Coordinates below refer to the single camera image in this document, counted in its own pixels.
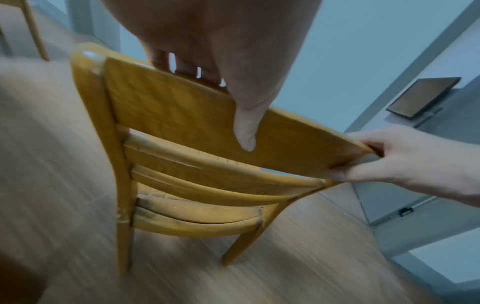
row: floor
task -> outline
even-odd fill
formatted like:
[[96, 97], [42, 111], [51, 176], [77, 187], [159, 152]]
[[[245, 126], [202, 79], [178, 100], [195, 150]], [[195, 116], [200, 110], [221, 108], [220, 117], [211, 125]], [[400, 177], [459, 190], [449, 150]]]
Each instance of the floor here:
[[50, 63], [21, 14], [0, 6], [12, 49], [0, 57], [0, 238], [47, 278], [41, 304], [439, 302], [384, 259], [370, 228], [331, 202], [338, 195], [293, 205], [228, 268], [220, 258], [235, 238], [138, 231], [120, 278], [113, 173], [68, 62], [79, 38], [36, 16]]

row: curved wooden backrest panel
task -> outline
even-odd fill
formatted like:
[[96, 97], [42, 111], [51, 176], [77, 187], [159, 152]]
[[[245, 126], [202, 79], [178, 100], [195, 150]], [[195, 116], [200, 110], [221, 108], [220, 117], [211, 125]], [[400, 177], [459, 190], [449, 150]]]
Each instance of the curved wooden backrest panel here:
[[325, 187], [322, 179], [252, 170], [179, 149], [164, 140], [152, 141], [131, 134], [123, 146], [133, 164], [211, 188], [247, 194], [300, 195]]
[[298, 195], [255, 195], [198, 185], [140, 165], [131, 170], [133, 180], [175, 196], [211, 205], [253, 207], [289, 202]]
[[142, 207], [135, 208], [133, 227], [180, 237], [222, 237], [255, 231], [262, 223], [261, 217], [227, 224], [198, 224], [185, 222], [153, 213]]
[[141, 194], [138, 198], [137, 206], [170, 218], [199, 224], [234, 223], [262, 214], [260, 207], [227, 207]]
[[233, 133], [235, 103], [224, 88], [114, 57], [103, 71], [118, 124], [206, 153], [318, 178], [372, 153], [344, 134], [274, 109], [263, 118], [256, 149], [247, 152]]

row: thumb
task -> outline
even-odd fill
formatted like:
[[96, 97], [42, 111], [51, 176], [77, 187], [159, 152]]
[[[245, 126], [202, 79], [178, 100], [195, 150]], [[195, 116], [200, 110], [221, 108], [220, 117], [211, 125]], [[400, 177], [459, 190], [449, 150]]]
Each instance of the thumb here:
[[257, 146], [257, 130], [267, 109], [268, 105], [266, 107], [261, 105], [252, 109], [244, 109], [237, 106], [233, 132], [244, 150], [251, 152]]
[[332, 180], [358, 183], [386, 181], [391, 179], [393, 174], [387, 160], [380, 159], [370, 163], [331, 169], [327, 175]]

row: baseboard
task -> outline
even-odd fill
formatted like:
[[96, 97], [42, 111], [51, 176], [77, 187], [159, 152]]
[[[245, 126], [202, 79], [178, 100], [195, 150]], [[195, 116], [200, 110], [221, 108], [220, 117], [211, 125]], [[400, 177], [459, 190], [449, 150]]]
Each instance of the baseboard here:
[[47, 0], [32, 0], [30, 1], [30, 5], [65, 26], [67, 29], [72, 30], [69, 16]]

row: wooden floor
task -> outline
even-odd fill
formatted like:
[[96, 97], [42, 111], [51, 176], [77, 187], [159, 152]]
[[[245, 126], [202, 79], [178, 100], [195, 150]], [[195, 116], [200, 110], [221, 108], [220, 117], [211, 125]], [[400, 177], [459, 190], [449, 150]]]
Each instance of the wooden floor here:
[[113, 173], [70, 75], [76, 39], [37, 15], [45, 63], [21, 14], [1, 6], [0, 20], [14, 55], [0, 57], [1, 250], [47, 278], [42, 304], [437, 302], [321, 196], [290, 207], [228, 268], [235, 238], [138, 231], [119, 278]]

